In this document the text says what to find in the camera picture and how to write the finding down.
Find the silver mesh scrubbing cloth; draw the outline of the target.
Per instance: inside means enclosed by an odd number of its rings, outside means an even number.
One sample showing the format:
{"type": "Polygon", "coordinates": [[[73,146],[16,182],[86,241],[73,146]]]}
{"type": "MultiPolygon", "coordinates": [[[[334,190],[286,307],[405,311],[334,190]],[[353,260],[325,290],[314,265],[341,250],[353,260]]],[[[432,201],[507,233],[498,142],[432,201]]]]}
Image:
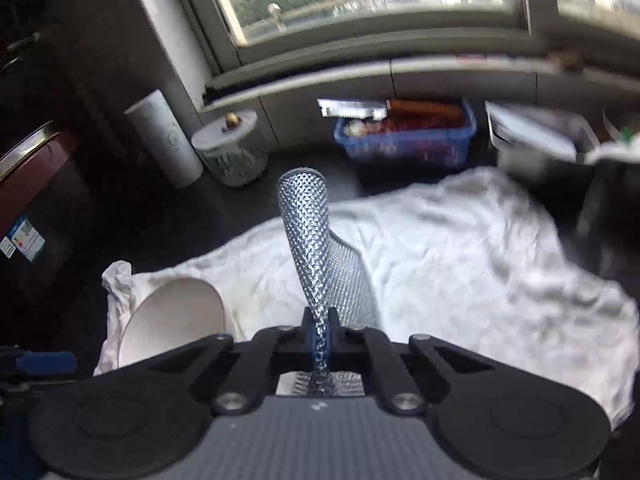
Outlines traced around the silver mesh scrubbing cloth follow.
{"type": "Polygon", "coordinates": [[[294,390],[318,396],[361,396],[360,376],[329,370],[329,310],[343,327],[378,327],[378,302],[360,252],[330,228],[326,179],[311,168],[293,169],[278,182],[288,246],[311,313],[312,371],[297,375],[294,390]]]}

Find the white ceramic bowl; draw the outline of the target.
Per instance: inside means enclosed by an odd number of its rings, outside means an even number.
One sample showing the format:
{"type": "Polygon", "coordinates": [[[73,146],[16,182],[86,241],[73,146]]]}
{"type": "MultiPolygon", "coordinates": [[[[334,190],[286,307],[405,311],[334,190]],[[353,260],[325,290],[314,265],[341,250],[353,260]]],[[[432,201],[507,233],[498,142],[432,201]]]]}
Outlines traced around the white ceramic bowl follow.
{"type": "Polygon", "coordinates": [[[174,350],[211,334],[235,336],[216,289],[197,278],[163,284],[131,315],[117,353],[118,367],[174,350]]]}

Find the white cloth towel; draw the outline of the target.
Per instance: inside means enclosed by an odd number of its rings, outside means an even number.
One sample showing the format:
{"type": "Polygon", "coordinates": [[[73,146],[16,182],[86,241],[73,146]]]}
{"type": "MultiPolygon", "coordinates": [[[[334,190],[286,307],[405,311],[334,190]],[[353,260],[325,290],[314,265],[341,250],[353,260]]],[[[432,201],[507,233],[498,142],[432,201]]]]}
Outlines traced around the white cloth towel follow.
{"type": "MultiPolygon", "coordinates": [[[[394,341],[430,334],[582,390],[614,422],[630,414],[636,302],[569,262],[550,214],[500,171],[468,170],[337,203],[330,223],[360,253],[374,296],[370,306],[341,307],[344,325],[370,325],[394,341]]],[[[137,273],[117,261],[102,275],[108,310],[98,373],[116,368],[120,338],[142,301],[176,278],[213,285],[242,340],[299,322],[306,304],[277,218],[171,268],[137,273]]]]}

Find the dark red appliance with label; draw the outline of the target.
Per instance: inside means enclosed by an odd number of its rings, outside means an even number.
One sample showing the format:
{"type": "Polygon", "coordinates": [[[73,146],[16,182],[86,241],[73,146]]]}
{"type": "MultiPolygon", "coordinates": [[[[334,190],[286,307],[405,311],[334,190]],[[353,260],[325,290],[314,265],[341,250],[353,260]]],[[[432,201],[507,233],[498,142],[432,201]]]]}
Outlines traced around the dark red appliance with label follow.
{"type": "Polygon", "coordinates": [[[1,156],[1,258],[16,254],[33,263],[46,239],[28,218],[29,204],[66,165],[77,139],[54,122],[46,122],[1,156]]]}

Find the glass jar with lid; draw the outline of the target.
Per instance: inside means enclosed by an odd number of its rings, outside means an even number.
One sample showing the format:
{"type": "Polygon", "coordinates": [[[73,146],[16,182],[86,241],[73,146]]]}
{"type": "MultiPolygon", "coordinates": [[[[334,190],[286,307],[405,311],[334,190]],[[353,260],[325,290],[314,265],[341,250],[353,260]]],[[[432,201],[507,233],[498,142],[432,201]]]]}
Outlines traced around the glass jar with lid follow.
{"type": "Polygon", "coordinates": [[[254,110],[230,112],[198,130],[191,138],[212,175],[229,188],[259,178],[268,166],[254,110]]]}

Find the blue plastic basket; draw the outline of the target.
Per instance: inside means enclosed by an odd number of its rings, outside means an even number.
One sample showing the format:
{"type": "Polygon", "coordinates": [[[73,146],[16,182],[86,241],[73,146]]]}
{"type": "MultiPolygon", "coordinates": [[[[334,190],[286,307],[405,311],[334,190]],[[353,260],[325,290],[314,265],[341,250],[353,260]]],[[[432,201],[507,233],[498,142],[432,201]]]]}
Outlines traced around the blue plastic basket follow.
{"type": "Polygon", "coordinates": [[[375,122],[338,118],[333,137],[346,155],[358,164],[374,162],[423,162],[456,168],[468,159],[477,121],[468,100],[439,102],[453,106],[460,116],[405,115],[375,122]]]}

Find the silver foil package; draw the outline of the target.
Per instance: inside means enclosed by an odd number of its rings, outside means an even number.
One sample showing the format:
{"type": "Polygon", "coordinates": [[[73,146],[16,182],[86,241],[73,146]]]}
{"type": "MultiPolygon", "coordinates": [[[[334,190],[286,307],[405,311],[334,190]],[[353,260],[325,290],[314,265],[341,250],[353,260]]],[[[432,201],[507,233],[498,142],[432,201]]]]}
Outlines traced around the silver foil package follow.
{"type": "Polygon", "coordinates": [[[326,118],[383,120],[388,108],[384,102],[340,101],[318,99],[321,115],[326,118]]]}

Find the orange-brown cylinder in basket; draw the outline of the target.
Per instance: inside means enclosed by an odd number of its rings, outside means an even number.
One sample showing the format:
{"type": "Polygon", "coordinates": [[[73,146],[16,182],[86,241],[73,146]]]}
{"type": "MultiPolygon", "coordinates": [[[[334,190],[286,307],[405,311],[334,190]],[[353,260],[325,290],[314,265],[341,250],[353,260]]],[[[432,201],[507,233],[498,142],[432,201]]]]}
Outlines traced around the orange-brown cylinder in basket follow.
{"type": "Polygon", "coordinates": [[[451,119],[464,115],[460,106],[439,102],[391,100],[386,106],[392,115],[438,115],[451,119]]]}

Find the white paper towel roll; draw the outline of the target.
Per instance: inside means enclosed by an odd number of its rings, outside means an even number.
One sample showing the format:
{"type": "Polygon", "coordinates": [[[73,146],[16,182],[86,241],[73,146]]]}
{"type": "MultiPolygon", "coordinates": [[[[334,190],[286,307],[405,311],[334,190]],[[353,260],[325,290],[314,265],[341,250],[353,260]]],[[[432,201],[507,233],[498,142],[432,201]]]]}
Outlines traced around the white paper towel roll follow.
{"type": "Polygon", "coordinates": [[[124,114],[175,188],[186,188],[202,176],[201,159],[160,90],[132,104],[124,114]]]}

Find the white ladle spoon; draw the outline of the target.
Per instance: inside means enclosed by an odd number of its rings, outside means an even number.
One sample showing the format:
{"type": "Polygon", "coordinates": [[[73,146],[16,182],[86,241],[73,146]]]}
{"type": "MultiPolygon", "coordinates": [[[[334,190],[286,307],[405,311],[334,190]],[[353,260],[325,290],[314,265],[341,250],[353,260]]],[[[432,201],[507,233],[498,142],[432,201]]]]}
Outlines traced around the white ladle spoon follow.
{"type": "Polygon", "coordinates": [[[595,165],[602,160],[614,160],[625,164],[638,165],[640,162],[640,141],[634,136],[628,143],[606,142],[585,154],[585,164],[595,165]]]}

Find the brown object on sill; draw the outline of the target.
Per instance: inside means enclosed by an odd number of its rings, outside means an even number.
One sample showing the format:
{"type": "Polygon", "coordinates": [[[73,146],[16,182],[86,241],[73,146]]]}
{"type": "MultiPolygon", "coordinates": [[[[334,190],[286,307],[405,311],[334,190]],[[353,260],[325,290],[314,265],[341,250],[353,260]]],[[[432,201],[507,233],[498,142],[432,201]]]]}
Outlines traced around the brown object on sill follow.
{"type": "Polygon", "coordinates": [[[585,68],[585,59],[576,50],[551,51],[547,60],[562,73],[581,73],[585,68]]]}

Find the window frame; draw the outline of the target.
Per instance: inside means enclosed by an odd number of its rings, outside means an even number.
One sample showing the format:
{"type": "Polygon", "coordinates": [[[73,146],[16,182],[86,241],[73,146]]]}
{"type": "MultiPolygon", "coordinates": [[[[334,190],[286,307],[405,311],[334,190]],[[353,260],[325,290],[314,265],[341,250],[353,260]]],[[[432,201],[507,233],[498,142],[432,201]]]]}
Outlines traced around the window frame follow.
{"type": "Polygon", "coordinates": [[[182,0],[218,88],[383,58],[572,52],[639,67],[639,0],[182,0]]]}

